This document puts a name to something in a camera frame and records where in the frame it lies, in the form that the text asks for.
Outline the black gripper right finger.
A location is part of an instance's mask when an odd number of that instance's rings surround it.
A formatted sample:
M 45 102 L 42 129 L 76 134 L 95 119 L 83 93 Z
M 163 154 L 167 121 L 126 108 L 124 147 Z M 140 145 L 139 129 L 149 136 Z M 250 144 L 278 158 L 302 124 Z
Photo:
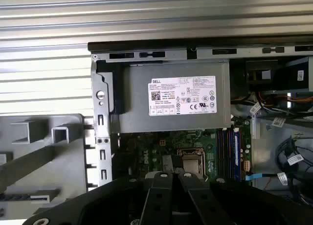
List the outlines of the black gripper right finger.
M 242 182 L 216 179 L 209 185 L 191 173 L 179 175 L 191 200 L 194 225 L 311 225 L 312 208 Z

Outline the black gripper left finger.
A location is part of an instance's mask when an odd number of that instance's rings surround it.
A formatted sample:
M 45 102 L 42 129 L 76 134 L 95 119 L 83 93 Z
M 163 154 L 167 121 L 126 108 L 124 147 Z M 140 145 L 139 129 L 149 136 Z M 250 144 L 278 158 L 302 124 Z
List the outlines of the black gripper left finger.
M 168 225 L 172 215 L 170 173 L 153 179 L 132 176 L 113 180 L 25 221 L 26 225 Z

